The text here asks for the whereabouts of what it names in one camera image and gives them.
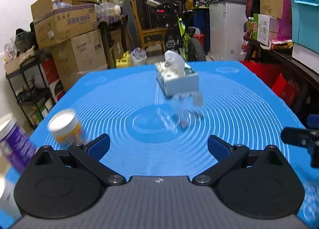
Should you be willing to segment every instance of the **metal screw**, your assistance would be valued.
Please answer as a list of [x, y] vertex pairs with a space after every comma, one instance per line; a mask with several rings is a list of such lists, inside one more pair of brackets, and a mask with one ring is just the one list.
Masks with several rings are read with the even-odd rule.
[[84, 144], [82, 144], [81, 142], [76, 142], [75, 144], [73, 144], [74, 146], [77, 146], [77, 147], [83, 147]]
[[195, 177], [195, 181], [197, 183], [200, 183], [200, 184], [205, 184], [205, 183], [208, 183], [210, 182], [211, 178], [209, 176], [206, 176], [206, 175], [198, 175], [197, 177]]
[[123, 177], [120, 175], [111, 175], [107, 178], [107, 180], [112, 184], [119, 184], [123, 181]]

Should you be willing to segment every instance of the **bicycle tire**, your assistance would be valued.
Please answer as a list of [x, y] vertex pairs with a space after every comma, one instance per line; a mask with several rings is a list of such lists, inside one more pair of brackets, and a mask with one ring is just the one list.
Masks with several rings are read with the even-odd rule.
[[187, 61], [206, 61], [206, 54], [199, 41], [195, 38], [188, 41]]

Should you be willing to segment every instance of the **white appliance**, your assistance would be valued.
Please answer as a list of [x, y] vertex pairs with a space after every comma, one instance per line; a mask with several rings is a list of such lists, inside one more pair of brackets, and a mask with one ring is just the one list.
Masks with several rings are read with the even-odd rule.
[[209, 5], [213, 60], [244, 60], [241, 55], [247, 0], [217, 0]]
[[300, 44], [293, 43], [292, 57], [319, 73], [319, 54]]

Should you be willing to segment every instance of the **bicycle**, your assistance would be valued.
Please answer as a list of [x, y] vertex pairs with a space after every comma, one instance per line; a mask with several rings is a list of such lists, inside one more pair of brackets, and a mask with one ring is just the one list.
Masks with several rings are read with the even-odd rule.
[[194, 38], [196, 29], [189, 27], [189, 22], [196, 16], [196, 12], [193, 10], [179, 12], [179, 4], [185, 1], [178, 0], [176, 3], [162, 4], [155, 0], [145, 0], [145, 3], [168, 19], [167, 31], [164, 35], [164, 44], [167, 49], [176, 51], [185, 61], [206, 61], [206, 54], [201, 44]]

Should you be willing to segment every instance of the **wooden chair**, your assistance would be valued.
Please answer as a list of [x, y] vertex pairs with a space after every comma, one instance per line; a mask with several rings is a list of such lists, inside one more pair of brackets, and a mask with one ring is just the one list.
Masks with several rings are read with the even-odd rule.
[[[136, 3], [134, 0], [131, 0], [130, 4], [131, 4], [133, 15], [135, 18], [136, 27], [138, 29], [138, 35], [139, 35], [140, 40], [141, 40], [141, 48], [143, 50], [145, 50], [147, 46], [153, 46], [156, 44], [160, 44], [162, 47], [163, 53], [165, 53], [164, 35], [165, 35], [167, 29], [164, 27], [157, 27], [157, 28], [142, 30], [141, 23], [140, 23], [139, 18], [138, 18], [138, 11], [136, 9]], [[145, 41], [146, 37], [153, 36], [153, 35], [162, 35], [163, 40], [162, 41], [147, 41], [147, 42]]]

